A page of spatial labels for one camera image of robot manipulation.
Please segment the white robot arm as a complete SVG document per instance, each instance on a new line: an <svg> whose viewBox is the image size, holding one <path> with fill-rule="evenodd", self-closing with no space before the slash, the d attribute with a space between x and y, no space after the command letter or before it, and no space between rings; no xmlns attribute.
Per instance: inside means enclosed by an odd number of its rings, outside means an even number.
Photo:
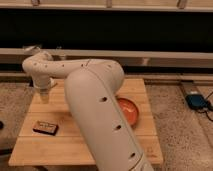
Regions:
<svg viewBox="0 0 213 171"><path fill-rule="evenodd" d="M56 61L46 51L26 58L22 67L41 93L63 78L69 110L99 171L154 171L116 99L124 71L114 60Z"/></svg>

